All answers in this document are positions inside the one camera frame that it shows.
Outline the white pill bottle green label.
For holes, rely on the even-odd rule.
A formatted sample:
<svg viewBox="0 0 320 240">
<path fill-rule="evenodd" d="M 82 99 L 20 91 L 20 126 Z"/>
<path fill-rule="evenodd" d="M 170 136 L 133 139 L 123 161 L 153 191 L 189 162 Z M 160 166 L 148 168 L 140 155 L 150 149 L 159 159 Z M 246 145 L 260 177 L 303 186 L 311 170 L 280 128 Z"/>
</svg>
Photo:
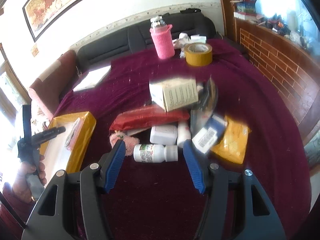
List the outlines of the white pill bottle green label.
<svg viewBox="0 0 320 240">
<path fill-rule="evenodd" d="M 178 161 L 178 147 L 176 145 L 139 144 L 134 147 L 133 158 L 139 163 Z"/>
</svg>

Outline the printed zip pouch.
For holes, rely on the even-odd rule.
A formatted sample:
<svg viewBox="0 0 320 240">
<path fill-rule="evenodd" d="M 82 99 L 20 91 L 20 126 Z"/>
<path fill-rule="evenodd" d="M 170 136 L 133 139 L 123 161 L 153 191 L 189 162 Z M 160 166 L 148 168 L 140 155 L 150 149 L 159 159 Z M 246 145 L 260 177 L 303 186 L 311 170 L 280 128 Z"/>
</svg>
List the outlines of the printed zip pouch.
<svg viewBox="0 0 320 240">
<path fill-rule="evenodd" d="M 65 148 L 72 152 L 75 143 L 78 139 L 78 136 L 81 132 L 81 129 L 83 127 L 84 124 L 84 120 L 82 118 L 77 118 L 75 120 L 75 122 L 73 123 L 72 129 L 67 137 L 67 139 L 65 140 Z"/>
</svg>

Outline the yellow snack packet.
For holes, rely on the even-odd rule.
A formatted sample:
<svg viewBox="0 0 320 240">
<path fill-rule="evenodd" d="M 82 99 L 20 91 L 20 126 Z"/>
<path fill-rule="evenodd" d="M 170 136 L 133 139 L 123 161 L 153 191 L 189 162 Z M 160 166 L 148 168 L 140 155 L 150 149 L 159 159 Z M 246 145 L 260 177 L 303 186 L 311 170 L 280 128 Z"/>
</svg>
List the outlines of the yellow snack packet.
<svg viewBox="0 0 320 240">
<path fill-rule="evenodd" d="M 243 164 L 248 136 L 251 130 L 246 124 L 225 116 L 228 125 L 219 143 L 210 150 L 221 158 L 235 164 Z"/>
</svg>

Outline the grey foil pouch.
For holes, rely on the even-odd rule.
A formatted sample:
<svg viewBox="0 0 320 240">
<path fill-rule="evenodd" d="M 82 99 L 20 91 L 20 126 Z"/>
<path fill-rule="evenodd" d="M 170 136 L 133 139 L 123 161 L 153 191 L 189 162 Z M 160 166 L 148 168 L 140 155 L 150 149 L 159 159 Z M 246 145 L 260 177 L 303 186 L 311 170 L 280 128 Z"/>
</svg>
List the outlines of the grey foil pouch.
<svg viewBox="0 0 320 240">
<path fill-rule="evenodd" d="M 191 138 L 204 127 L 208 119 L 212 116 L 212 110 L 192 109 L 190 111 L 190 132 Z"/>
</svg>

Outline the black sofa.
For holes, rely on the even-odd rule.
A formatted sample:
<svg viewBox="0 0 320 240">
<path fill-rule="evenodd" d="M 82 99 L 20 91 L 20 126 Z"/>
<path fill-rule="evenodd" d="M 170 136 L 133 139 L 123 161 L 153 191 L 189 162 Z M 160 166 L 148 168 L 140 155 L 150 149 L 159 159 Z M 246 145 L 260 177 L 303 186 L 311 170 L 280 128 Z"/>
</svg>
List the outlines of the black sofa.
<svg viewBox="0 0 320 240">
<path fill-rule="evenodd" d="M 204 16 L 200 9 L 187 9 L 175 14 L 166 13 L 162 17 L 166 24 L 172 25 L 173 39 L 177 39 L 180 33 L 206 36 L 208 39 L 221 37 L 212 20 Z M 82 46 L 76 59 L 78 71 L 85 73 L 116 58 L 153 48 L 150 26 L 150 20 L 145 20 Z"/>
</svg>

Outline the blue white medicine box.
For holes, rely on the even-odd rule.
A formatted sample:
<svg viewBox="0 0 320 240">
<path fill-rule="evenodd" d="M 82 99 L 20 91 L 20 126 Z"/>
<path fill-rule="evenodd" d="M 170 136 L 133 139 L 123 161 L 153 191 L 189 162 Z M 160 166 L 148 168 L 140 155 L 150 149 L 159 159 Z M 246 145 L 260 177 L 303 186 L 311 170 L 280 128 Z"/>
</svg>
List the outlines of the blue white medicine box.
<svg viewBox="0 0 320 240">
<path fill-rule="evenodd" d="M 219 115 L 213 114 L 192 138 L 193 145 L 201 153 L 207 154 L 224 135 L 227 125 L 227 120 Z"/>
</svg>

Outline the clutter on cabinet top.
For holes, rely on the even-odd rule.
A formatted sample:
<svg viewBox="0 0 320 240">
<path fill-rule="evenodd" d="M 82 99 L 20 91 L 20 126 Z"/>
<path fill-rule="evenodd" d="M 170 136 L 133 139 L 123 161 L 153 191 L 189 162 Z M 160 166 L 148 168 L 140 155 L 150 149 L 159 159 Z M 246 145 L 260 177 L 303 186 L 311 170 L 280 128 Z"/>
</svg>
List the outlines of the clutter on cabinet top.
<svg viewBox="0 0 320 240">
<path fill-rule="evenodd" d="M 319 28 L 302 0 L 233 0 L 234 17 L 271 29 L 319 58 Z"/>
</svg>

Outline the white square bottle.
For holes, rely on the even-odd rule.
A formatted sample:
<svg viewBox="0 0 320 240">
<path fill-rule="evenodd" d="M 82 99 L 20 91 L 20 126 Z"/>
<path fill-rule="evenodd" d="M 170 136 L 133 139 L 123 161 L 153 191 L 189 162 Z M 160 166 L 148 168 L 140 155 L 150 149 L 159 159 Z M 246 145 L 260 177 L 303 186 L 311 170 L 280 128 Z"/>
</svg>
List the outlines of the white square bottle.
<svg viewBox="0 0 320 240">
<path fill-rule="evenodd" d="M 152 144 L 175 145 L 177 140 L 177 127 L 175 125 L 153 126 L 150 132 Z"/>
</svg>

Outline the red foil packet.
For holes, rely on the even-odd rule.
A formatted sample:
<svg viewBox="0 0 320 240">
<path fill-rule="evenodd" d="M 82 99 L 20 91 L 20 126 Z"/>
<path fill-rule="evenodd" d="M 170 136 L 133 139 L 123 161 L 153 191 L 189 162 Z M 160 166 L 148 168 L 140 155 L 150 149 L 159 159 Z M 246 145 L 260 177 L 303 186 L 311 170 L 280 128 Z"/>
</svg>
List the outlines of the red foil packet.
<svg viewBox="0 0 320 240">
<path fill-rule="evenodd" d="M 139 128 L 150 128 L 178 121 L 185 121 L 190 114 L 185 109 L 165 112 L 158 105 L 143 106 L 118 114 L 109 131 L 128 131 Z"/>
</svg>

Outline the wooden brick-pattern cabinet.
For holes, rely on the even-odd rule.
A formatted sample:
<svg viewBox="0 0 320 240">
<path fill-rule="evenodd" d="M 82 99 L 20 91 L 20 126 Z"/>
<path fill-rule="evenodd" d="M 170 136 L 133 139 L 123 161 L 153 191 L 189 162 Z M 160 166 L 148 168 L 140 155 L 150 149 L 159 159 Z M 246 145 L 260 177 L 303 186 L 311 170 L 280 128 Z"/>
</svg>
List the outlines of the wooden brick-pattern cabinet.
<svg viewBox="0 0 320 240">
<path fill-rule="evenodd" d="M 226 36 L 276 87 L 307 144 L 319 131 L 319 62 L 270 29 L 234 18 L 231 1 L 221 0 Z"/>
</svg>

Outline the pink plush toy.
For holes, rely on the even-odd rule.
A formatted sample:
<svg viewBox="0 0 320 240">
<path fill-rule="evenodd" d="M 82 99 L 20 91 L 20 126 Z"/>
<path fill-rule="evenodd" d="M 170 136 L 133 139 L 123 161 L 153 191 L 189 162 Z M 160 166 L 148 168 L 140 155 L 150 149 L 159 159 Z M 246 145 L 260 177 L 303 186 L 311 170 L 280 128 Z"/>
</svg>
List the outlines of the pink plush toy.
<svg viewBox="0 0 320 240">
<path fill-rule="evenodd" d="M 136 145 L 140 144 L 140 140 L 138 138 L 135 137 L 131 137 L 126 135 L 123 132 L 120 131 L 115 131 L 114 133 L 112 133 L 109 137 L 110 139 L 110 144 L 112 147 L 115 146 L 116 142 L 118 140 L 122 140 L 123 142 L 125 142 L 125 146 L 126 146 L 126 156 L 131 156 L 133 155 L 133 151 Z"/>
</svg>

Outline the yellow tape roll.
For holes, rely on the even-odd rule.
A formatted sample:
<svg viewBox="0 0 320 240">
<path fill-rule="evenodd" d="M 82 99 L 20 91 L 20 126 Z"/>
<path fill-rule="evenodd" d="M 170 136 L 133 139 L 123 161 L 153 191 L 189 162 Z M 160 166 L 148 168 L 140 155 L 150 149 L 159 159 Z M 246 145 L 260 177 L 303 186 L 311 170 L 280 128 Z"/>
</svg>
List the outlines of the yellow tape roll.
<svg viewBox="0 0 320 240">
<path fill-rule="evenodd" d="M 203 67 L 212 63 L 213 48 L 207 43 L 191 43 L 184 48 L 185 60 L 193 67 Z"/>
</svg>

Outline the pink knit-sleeved flask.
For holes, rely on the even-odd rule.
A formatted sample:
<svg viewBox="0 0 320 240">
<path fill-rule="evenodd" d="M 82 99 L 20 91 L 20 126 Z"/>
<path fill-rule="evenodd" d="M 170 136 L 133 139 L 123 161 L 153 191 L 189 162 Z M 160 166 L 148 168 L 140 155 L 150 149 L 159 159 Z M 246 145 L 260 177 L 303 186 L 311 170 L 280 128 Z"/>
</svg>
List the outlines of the pink knit-sleeved flask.
<svg viewBox="0 0 320 240">
<path fill-rule="evenodd" d="M 173 57 L 175 49 L 171 36 L 172 24 L 166 24 L 162 16 L 153 17 L 150 19 L 150 22 L 150 34 L 158 57 L 161 60 Z"/>
</svg>

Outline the white red-label bottle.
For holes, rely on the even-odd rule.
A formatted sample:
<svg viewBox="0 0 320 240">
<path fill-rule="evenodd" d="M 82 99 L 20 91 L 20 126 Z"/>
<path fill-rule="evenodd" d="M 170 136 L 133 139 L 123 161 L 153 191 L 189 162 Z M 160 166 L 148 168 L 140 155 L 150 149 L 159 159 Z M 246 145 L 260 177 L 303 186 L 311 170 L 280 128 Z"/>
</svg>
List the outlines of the white red-label bottle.
<svg viewBox="0 0 320 240">
<path fill-rule="evenodd" d="M 186 140 L 191 139 L 189 125 L 186 121 L 180 121 L 177 126 L 177 145 L 179 148 L 183 147 Z"/>
</svg>

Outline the beige text medicine box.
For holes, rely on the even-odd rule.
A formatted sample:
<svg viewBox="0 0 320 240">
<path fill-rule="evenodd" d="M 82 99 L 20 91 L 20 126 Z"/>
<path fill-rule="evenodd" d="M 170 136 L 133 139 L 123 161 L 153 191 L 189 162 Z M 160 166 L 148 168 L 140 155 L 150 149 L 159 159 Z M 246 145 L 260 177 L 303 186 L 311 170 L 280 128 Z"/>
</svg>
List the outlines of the beige text medicine box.
<svg viewBox="0 0 320 240">
<path fill-rule="evenodd" d="M 165 112 L 198 102 L 199 93 L 194 78 L 172 78 L 149 83 L 151 100 Z"/>
</svg>

